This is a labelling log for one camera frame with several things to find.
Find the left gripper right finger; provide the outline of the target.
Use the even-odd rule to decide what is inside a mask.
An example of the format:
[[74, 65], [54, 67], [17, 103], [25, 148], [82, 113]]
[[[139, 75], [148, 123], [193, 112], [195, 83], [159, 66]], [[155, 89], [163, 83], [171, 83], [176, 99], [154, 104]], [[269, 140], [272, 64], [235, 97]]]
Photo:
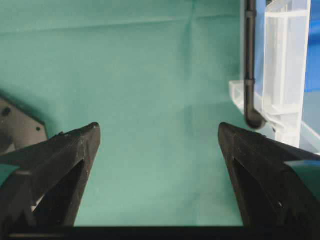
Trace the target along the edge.
[[287, 165], [318, 155], [226, 122], [218, 143], [245, 226], [320, 226], [319, 200]]

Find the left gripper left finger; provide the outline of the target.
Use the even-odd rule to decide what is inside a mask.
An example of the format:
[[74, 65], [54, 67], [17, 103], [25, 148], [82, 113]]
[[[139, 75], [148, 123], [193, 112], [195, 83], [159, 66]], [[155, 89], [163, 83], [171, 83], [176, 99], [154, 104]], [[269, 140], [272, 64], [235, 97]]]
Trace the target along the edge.
[[101, 142], [97, 122], [2, 155], [0, 226], [73, 226]]

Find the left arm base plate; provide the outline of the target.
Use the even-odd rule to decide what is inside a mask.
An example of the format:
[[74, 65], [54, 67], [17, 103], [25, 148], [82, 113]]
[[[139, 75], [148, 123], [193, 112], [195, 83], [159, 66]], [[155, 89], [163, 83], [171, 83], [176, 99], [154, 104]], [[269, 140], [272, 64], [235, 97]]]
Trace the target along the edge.
[[48, 140], [45, 123], [4, 96], [0, 97], [0, 154]]

